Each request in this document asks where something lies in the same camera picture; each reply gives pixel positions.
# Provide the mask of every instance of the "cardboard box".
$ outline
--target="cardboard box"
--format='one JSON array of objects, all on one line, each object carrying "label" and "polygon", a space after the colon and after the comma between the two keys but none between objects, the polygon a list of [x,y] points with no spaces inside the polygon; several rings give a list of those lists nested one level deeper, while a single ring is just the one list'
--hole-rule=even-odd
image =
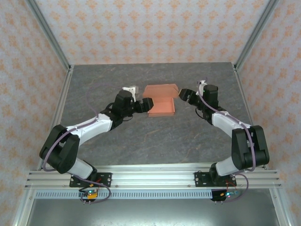
[{"label": "cardboard box", "polygon": [[153,108],[148,112],[148,116],[173,116],[175,113],[174,98],[178,96],[179,89],[176,84],[146,86],[143,98],[150,97],[154,103]]}]

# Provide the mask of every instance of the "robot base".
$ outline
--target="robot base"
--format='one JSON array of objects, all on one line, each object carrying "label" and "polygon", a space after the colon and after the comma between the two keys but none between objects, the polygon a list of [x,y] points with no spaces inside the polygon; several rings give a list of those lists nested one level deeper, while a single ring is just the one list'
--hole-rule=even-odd
[{"label": "robot base", "polygon": [[[95,181],[99,181],[99,183],[104,184],[107,187],[111,186],[112,173],[97,173],[95,178]],[[89,185],[90,183],[71,176],[69,184],[70,187],[89,187]]]},{"label": "robot base", "polygon": [[226,181],[230,182],[229,187],[232,187],[233,183],[236,186],[235,177],[230,177],[230,175],[217,177],[214,181],[209,172],[196,172],[194,173],[194,181],[196,187],[226,187]]}]

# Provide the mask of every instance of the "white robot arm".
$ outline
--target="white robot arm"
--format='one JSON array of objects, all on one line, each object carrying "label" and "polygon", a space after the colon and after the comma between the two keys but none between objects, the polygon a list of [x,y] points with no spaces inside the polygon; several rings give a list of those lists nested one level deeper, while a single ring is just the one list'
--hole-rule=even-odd
[{"label": "white robot arm", "polygon": [[197,92],[182,89],[179,96],[183,101],[195,106],[196,113],[197,110],[203,113],[203,116],[197,113],[199,117],[220,128],[232,139],[231,156],[214,163],[209,171],[210,180],[215,186],[222,186],[225,178],[235,172],[269,162],[263,128],[243,123],[221,108],[217,99],[217,86],[201,81]]},{"label": "white robot arm", "polygon": [[[97,171],[87,162],[77,158],[78,148],[87,140],[116,128],[125,117],[131,117],[134,113],[148,112],[153,107],[151,98],[144,98],[142,103],[136,101],[136,89],[136,87],[122,88],[115,101],[101,111],[96,118],[74,126],[55,126],[40,151],[40,157],[59,173],[68,172],[93,181]],[[67,134],[66,137],[54,145],[63,134]]]}]

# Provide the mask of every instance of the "orange patterned wall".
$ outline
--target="orange patterned wall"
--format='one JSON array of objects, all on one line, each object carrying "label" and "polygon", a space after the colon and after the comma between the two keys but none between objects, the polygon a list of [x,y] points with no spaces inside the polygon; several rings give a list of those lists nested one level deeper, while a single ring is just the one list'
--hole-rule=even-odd
[{"label": "orange patterned wall", "polygon": [[38,0],[71,64],[235,62],[268,0]]},{"label": "orange patterned wall", "polygon": [[301,4],[282,0],[239,73],[301,225]]},{"label": "orange patterned wall", "polygon": [[66,71],[24,0],[0,4],[0,225],[39,162]]}]

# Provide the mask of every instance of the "purple cable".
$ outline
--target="purple cable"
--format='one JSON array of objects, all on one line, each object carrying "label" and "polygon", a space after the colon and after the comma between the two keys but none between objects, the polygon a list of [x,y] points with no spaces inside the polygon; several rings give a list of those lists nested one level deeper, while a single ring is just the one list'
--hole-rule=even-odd
[{"label": "purple cable", "polygon": [[248,128],[243,124],[241,123],[240,120],[238,120],[237,118],[233,117],[232,115],[230,114],[225,114],[223,112],[220,112],[216,109],[214,109],[213,107],[211,107],[209,104],[206,103],[206,101],[203,99],[203,97],[201,96],[201,90],[199,88],[199,85],[200,85],[200,82],[198,82],[198,96],[200,97],[201,101],[209,108],[211,109],[212,111],[216,112],[216,113],[219,113],[221,115],[224,115],[230,119],[232,119],[233,121],[235,121],[236,123],[238,123],[241,127],[244,128],[244,130],[246,131],[246,134],[248,136],[248,140],[249,140],[249,143],[250,143],[250,146],[251,146],[251,153],[252,153],[252,162],[253,162],[253,166],[251,169],[246,169],[247,171],[254,171],[255,168],[256,168],[256,159],[255,159],[255,150],[254,150],[254,146],[253,146],[253,141],[252,141],[252,138],[251,138],[251,134],[248,130]]},{"label": "purple cable", "polygon": [[[86,123],[86,124],[84,124],[84,125],[81,125],[81,126],[79,126],[79,127],[77,127],[77,128],[73,128],[73,129],[71,129],[71,130],[68,130],[67,132],[65,132],[64,134],[62,134],[62,135],[61,135],[61,136],[53,143],[53,145],[51,146],[51,148],[50,148],[49,151],[47,152],[47,154],[46,154],[46,156],[45,156],[45,159],[44,159],[44,161],[43,161],[42,168],[43,168],[43,170],[44,170],[45,172],[52,172],[52,171],[55,171],[55,169],[47,169],[47,168],[46,168],[46,163],[47,163],[47,161],[48,161],[48,158],[49,158],[50,154],[51,154],[52,151],[54,150],[55,146],[57,146],[58,143],[59,143],[65,136],[67,136],[69,133],[71,133],[71,132],[73,132],[73,131],[75,131],[75,130],[77,130],[77,129],[81,129],[81,128],[86,127],[86,126],[90,126],[90,125],[92,125],[93,123],[95,123],[95,122],[98,120],[98,112],[97,112],[97,110],[95,110],[95,109],[91,106],[91,104],[89,103],[89,94],[90,94],[90,91],[94,90],[95,88],[97,88],[97,87],[99,87],[99,86],[101,86],[101,85],[110,86],[109,84],[97,83],[96,85],[90,87],[90,88],[88,89],[88,91],[86,92],[86,104],[87,104],[88,107],[95,113],[95,118],[94,118],[94,120],[91,121],[91,122],[88,122],[88,123]],[[99,185],[99,186],[102,186],[102,187],[105,187],[106,189],[108,189],[109,194],[108,194],[107,197],[105,197],[104,199],[101,199],[101,200],[94,201],[94,202],[92,202],[92,203],[103,202],[103,201],[107,200],[107,199],[111,196],[111,190],[110,190],[106,185],[101,184],[101,183],[97,183],[97,182],[94,182],[94,181],[90,181],[90,180],[83,179],[83,178],[81,178],[81,177],[79,177],[79,176],[77,176],[77,175],[73,175],[73,176],[76,177],[76,178],[78,178],[78,179],[80,179],[80,180],[82,180],[82,181],[89,182],[89,183],[95,184],[95,185]],[[83,203],[85,203],[85,201],[83,200],[83,195],[84,195],[84,194],[86,194],[86,193],[83,193],[82,196],[80,197],[80,200],[81,200]]]},{"label": "purple cable", "polygon": [[46,168],[46,163],[47,163],[48,158],[49,158],[50,154],[52,153],[53,149],[58,145],[58,143],[59,143],[65,136],[67,136],[69,133],[71,133],[71,132],[73,132],[73,131],[75,131],[75,130],[77,130],[77,129],[81,129],[81,128],[86,127],[86,126],[90,126],[90,125],[92,125],[94,122],[96,122],[96,121],[98,120],[98,113],[97,113],[97,110],[95,110],[95,109],[91,106],[91,104],[89,103],[89,100],[88,100],[88,99],[89,99],[90,91],[93,90],[93,89],[95,89],[95,88],[97,88],[97,87],[99,87],[100,85],[105,85],[105,84],[98,83],[97,86],[90,87],[90,88],[88,89],[88,91],[86,92],[86,104],[87,104],[88,107],[95,113],[95,119],[94,119],[93,121],[89,122],[89,123],[86,123],[86,124],[84,124],[84,125],[81,125],[81,126],[79,126],[79,127],[77,127],[77,128],[73,128],[73,129],[71,129],[71,130],[69,130],[69,131],[63,133],[63,134],[62,134],[62,135],[61,135],[61,136],[53,143],[53,145],[51,146],[51,148],[50,148],[49,151],[47,152],[47,154],[46,154],[46,156],[45,156],[45,159],[44,159],[44,161],[43,161],[42,168],[43,168],[43,170],[44,170],[45,172],[53,172],[53,171],[55,171],[55,169],[47,169],[47,168]]},{"label": "purple cable", "polygon": [[[235,199],[225,200],[225,201],[222,201],[222,202],[219,202],[219,203],[227,203],[227,202],[237,201],[237,200],[241,199],[246,194],[247,190],[249,189],[249,180],[248,180],[248,178],[244,174],[240,174],[240,173],[236,173],[235,175],[242,176],[246,179],[246,189],[245,189],[245,191],[239,197],[237,197]],[[224,189],[213,189],[212,191],[222,191],[222,190],[224,190]]]},{"label": "purple cable", "polygon": [[[106,186],[106,185],[104,185],[104,184],[101,184],[101,183],[97,183],[97,182],[91,181],[91,180],[86,180],[86,179],[81,178],[81,177],[79,177],[79,176],[77,176],[77,175],[73,175],[73,176],[76,177],[76,178],[78,178],[78,179],[80,179],[80,180],[82,180],[82,181],[84,181],[84,182],[88,182],[88,183],[91,183],[91,184],[94,184],[94,185],[99,185],[99,186],[101,186],[101,187],[105,187],[106,189],[108,189],[109,194],[107,195],[107,197],[105,197],[104,199],[96,200],[96,201],[94,201],[94,202],[90,202],[90,204],[95,204],[95,203],[103,202],[103,201],[106,201],[108,198],[110,198],[112,192],[111,192],[111,190],[109,189],[108,186]],[[84,196],[85,194],[87,194],[87,193],[88,193],[88,192],[84,192],[84,193],[80,196],[80,200],[81,200],[84,204],[85,204],[86,201],[83,199],[83,196]]]}]

